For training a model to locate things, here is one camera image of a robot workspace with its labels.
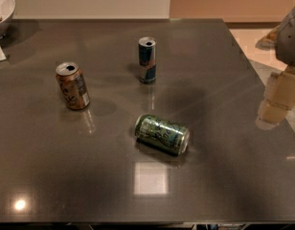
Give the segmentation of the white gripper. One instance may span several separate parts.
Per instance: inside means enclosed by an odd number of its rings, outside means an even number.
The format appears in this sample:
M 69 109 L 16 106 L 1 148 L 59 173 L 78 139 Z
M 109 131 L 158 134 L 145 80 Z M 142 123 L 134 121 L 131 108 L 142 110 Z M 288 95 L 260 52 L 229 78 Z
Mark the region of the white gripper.
M 280 24 L 276 58 L 288 66 L 281 73 L 272 72 L 267 80 L 256 119 L 262 130 L 276 127 L 295 106 L 295 6 Z

